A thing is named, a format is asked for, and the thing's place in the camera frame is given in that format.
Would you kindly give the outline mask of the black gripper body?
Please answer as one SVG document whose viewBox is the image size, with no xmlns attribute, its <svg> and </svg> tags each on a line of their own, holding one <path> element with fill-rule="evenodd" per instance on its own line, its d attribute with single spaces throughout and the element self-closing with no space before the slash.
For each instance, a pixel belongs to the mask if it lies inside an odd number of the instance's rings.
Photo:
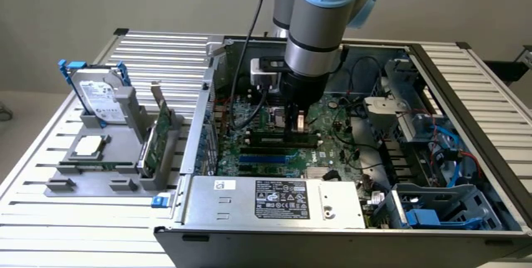
<svg viewBox="0 0 532 268">
<path fill-rule="evenodd" d="M 308 77 L 295 72 L 284 72 L 279 89 L 286 101 L 307 113 L 311 105 L 319 102 L 327 83 L 328 74 Z"/>
</svg>

